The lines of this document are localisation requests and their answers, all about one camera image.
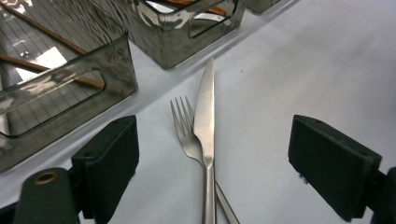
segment fork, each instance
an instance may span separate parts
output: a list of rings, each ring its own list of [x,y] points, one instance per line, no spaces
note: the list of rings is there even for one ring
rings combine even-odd
[[[177,136],[187,156],[197,160],[199,163],[201,163],[201,166],[204,167],[204,162],[202,159],[201,142],[199,141],[198,137],[194,134],[193,131],[194,113],[192,111],[189,99],[187,98],[187,96],[184,97],[185,97],[187,109],[186,106],[184,106],[181,96],[180,96],[180,104],[182,109],[179,106],[178,100],[175,99],[179,119],[177,118],[177,113],[174,104],[172,103],[172,101],[170,101],[172,116],[174,119]],[[216,195],[224,210],[228,222],[231,224],[239,224],[238,218],[236,218],[236,215],[233,212],[233,209],[228,203],[226,197],[224,196],[218,182],[216,182]]]

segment white table surface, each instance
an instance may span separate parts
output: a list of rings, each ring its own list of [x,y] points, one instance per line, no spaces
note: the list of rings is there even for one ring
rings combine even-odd
[[[136,115],[140,162],[110,223],[201,223],[202,170],[180,147],[169,100],[195,105],[214,57],[216,177],[240,222],[345,223],[289,164],[292,117],[321,119],[376,151],[383,173],[396,166],[395,21],[393,0],[282,1],[247,11],[239,29],[175,69],[132,45],[139,92],[0,174],[0,206],[18,200],[29,175],[70,168],[111,120]]]

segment knife handle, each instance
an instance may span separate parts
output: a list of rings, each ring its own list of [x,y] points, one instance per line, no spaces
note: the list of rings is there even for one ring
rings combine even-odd
[[[230,224],[239,224],[239,220],[236,217],[233,209],[227,201],[224,193],[222,192],[219,183],[216,181],[216,195],[218,196],[218,200],[221,204],[221,207],[224,210],[225,216],[227,217],[228,223]]]
[[[205,168],[204,224],[216,224],[215,166]]]

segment knife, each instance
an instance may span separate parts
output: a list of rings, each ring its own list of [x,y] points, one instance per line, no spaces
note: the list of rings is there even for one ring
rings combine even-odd
[[[205,167],[204,224],[216,223],[214,87],[213,58],[211,58],[202,75],[194,117],[194,133],[202,145]]]

